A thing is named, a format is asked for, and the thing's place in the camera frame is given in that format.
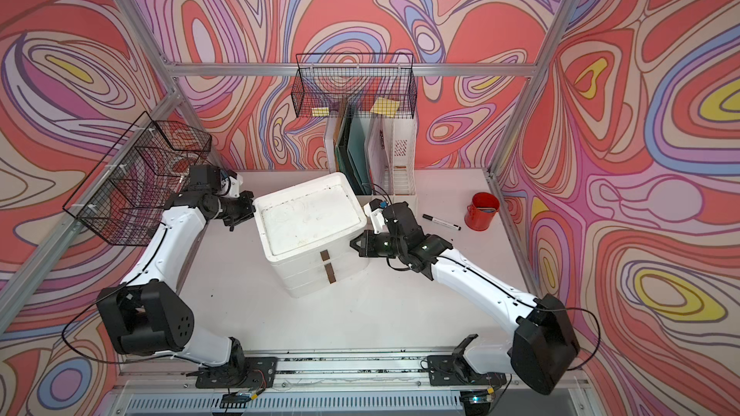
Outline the white plastic drawer cabinet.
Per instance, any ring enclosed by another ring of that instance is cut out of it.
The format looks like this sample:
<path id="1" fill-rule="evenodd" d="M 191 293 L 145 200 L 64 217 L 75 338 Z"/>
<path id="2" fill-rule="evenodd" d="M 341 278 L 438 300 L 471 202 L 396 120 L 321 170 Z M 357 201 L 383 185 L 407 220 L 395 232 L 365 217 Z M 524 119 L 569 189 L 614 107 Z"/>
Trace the white plastic drawer cabinet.
<path id="1" fill-rule="evenodd" d="M 367 217 L 343 173 L 331 173 L 254 201 L 266 259 L 298 299 L 364 271 L 370 260 L 350 246 Z"/>

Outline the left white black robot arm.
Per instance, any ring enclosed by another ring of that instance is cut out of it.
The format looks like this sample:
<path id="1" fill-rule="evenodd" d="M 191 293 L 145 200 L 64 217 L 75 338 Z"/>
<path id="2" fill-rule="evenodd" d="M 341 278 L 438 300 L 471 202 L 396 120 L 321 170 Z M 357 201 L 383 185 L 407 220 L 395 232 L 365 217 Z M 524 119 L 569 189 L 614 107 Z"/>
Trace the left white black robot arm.
<path id="1" fill-rule="evenodd" d="M 246 381 L 249 365 L 240 342 L 201 325 L 177 290 L 208 223 L 234 229 L 254 217 L 254 195 L 242 186 L 234 171 L 197 165 L 164 201 L 142 257 L 119 286 L 102 290 L 96 300 L 118 354 L 192 362 L 204 387 Z"/>

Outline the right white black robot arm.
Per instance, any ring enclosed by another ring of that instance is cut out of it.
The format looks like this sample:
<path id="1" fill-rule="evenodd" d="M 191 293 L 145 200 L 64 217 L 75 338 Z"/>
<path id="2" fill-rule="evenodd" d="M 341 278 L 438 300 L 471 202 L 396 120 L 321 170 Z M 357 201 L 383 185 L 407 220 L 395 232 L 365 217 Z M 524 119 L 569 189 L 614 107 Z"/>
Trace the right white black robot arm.
<path id="1" fill-rule="evenodd" d="M 428 356 L 431 385 L 493 385 L 511 376 L 541 395 L 555 390 L 580 353 L 560 300 L 518 290 L 478 267 L 451 242 L 425 232 L 404 201 L 375 198 L 363 211 L 372 227 L 350 242 L 359 256 L 398 260 L 466 298 L 500 329 L 493 339 L 471 333 L 451 354 Z"/>

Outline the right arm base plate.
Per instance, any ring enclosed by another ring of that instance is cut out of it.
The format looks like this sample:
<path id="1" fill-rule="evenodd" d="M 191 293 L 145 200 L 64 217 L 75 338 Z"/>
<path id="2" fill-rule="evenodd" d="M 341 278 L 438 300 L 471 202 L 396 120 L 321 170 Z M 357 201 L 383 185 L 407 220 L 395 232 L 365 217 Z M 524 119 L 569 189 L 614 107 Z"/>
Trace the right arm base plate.
<path id="1" fill-rule="evenodd" d="M 497 389 L 508 382 L 508 376 L 501 373 L 480 374 L 468 365 L 464 358 L 457 356 L 427 356 L 420 364 L 427 372 L 433 387 L 443 386 L 488 386 Z"/>

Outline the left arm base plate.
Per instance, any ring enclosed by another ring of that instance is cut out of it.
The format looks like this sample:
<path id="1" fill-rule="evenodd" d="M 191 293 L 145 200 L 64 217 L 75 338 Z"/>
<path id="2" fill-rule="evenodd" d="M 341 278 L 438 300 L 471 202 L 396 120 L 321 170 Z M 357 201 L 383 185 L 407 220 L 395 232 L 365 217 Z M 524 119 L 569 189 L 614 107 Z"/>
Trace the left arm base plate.
<path id="1" fill-rule="evenodd" d="M 241 356 L 217 367 L 200 367 L 189 377 L 198 389 L 266 389 L 273 386 L 279 360 L 275 356 Z"/>

